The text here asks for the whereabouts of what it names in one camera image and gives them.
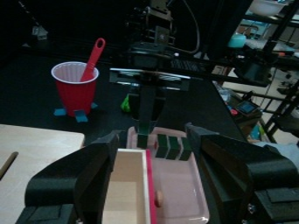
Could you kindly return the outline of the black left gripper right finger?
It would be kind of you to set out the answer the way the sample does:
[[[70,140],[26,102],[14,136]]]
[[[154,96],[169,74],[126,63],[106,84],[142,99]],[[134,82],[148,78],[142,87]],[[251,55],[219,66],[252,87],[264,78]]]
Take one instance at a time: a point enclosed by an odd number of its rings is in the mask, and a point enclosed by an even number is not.
[[[211,224],[299,224],[299,171],[275,147],[189,123],[185,133],[204,180]]]

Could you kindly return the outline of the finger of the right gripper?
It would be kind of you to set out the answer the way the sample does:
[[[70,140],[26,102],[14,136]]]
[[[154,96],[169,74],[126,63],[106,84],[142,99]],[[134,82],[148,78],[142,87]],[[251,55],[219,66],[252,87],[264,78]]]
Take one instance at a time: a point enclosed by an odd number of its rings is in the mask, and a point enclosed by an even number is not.
[[[141,87],[137,134],[142,137],[148,137],[148,134],[150,133],[149,126],[152,121],[153,107],[154,107],[154,88]]]
[[[153,102],[153,119],[157,120],[162,109],[164,109],[164,102],[165,102],[165,90],[157,88],[154,91],[154,102]]]

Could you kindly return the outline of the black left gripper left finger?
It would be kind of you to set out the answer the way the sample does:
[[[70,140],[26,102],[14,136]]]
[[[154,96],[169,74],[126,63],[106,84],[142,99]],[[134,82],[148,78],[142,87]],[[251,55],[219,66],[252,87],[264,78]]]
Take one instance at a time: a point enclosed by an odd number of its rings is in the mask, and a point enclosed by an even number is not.
[[[37,172],[14,224],[101,224],[117,146],[113,131]]]

